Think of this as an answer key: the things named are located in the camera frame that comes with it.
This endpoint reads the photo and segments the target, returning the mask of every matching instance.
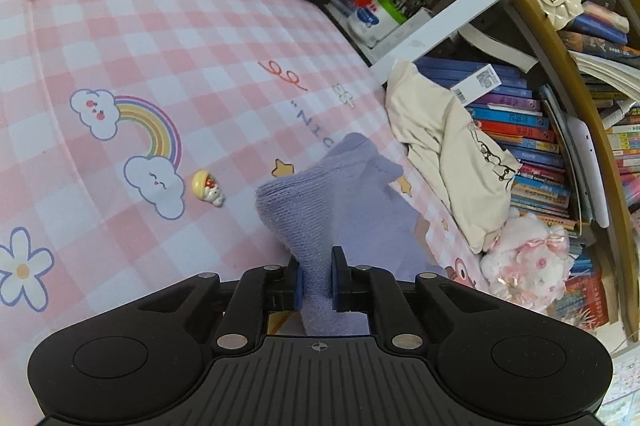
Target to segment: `yellow star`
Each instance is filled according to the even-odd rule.
[[[409,183],[404,175],[398,177],[398,184],[400,185],[400,191],[411,197],[411,183]]]
[[[284,177],[285,175],[294,174],[294,167],[288,162],[282,162],[280,159],[276,159],[276,167],[271,170],[273,177]]]

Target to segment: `cloud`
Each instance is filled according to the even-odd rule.
[[[161,217],[172,221],[184,213],[184,181],[168,159],[133,156],[124,165],[124,178],[156,207]]]
[[[73,93],[69,102],[71,108],[79,114],[82,124],[91,129],[91,134],[96,139],[107,141],[116,135],[120,111],[109,91],[80,89]]]

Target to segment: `small figurine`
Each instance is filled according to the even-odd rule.
[[[210,202],[218,208],[225,201],[225,194],[220,190],[216,179],[206,170],[200,170],[193,175],[191,191],[201,201]]]

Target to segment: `pink checkered tablecloth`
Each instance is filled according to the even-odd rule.
[[[394,185],[440,265],[485,289],[382,88],[308,2],[0,0],[0,38],[0,424],[39,419],[26,366],[52,332],[196,273],[286,263],[254,190],[348,132],[404,166]],[[191,193],[200,169],[221,208]]]

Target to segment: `plush toy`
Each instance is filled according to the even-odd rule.
[[[491,294],[541,313],[564,295],[573,265],[562,226],[549,227],[533,213],[520,216],[517,210],[480,261]]]

